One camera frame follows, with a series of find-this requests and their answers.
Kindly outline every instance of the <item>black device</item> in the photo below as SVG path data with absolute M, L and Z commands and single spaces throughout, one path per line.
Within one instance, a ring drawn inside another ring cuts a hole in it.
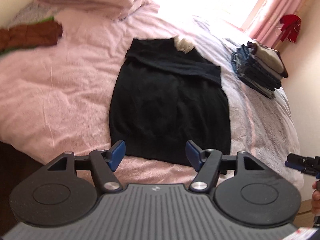
M 21 182 L 10 195 L 20 223 L 4 240 L 282 239 L 294 231 L 300 193 L 248 152 L 223 155 L 186 143 L 198 171 L 183 184 L 129 184 L 113 172 L 124 141 L 88 156 L 64 152 Z M 95 187 L 76 176 L 90 170 Z M 217 186 L 220 171 L 234 177 Z
M 300 171 L 301 173 L 315 176 L 316 179 L 320 179 L 320 157 L 303 157 L 290 153 L 287 156 L 285 166 Z M 317 182 L 317 190 L 320 190 L 320 181 Z M 314 228 L 320 228 L 320 214 L 315 216 Z

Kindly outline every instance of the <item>round black pad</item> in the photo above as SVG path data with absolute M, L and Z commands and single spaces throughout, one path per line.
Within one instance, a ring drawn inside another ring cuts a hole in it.
M 293 221 L 300 207 L 300 193 L 272 170 L 242 171 L 217 187 L 214 201 L 241 224 L 277 227 Z
M 241 195 L 244 200 L 256 205 L 267 205 L 278 198 L 278 191 L 269 185 L 253 183 L 242 188 Z
M 40 227 L 61 226 L 84 217 L 95 205 L 97 192 L 86 180 L 65 171 L 37 172 L 10 195 L 18 220 Z
M 33 198 L 44 205 L 57 205 L 68 199 L 70 190 L 61 184 L 46 184 L 33 192 Z

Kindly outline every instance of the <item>wooden floor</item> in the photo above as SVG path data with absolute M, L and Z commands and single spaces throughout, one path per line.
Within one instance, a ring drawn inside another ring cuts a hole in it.
M 301 202 L 300 209 L 294 220 L 297 227 L 312 227 L 315 215 L 311 213 L 311 199 Z
M 12 146 L 0 143 L 0 236 L 17 223 L 9 206 L 10 192 L 41 166 Z

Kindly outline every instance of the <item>wall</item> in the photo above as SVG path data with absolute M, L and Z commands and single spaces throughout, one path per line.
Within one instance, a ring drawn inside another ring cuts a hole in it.
M 281 57 L 289 78 L 282 82 L 297 130 L 300 152 L 320 156 L 320 0 L 313 0 L 301 16 L 296 44 L 286 41 Z M 302 200 L 311 198 L 314 177 L 305 175 Z

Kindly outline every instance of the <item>folded clothes stack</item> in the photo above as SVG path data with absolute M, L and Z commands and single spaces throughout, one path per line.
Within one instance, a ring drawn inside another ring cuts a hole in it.
M 237 48 L 231 63 L 243 83 L 267 98 L 275 98 L 274 91 L 281 87 L 281 79 L 288 77 L 279 52 L 257 41 Z

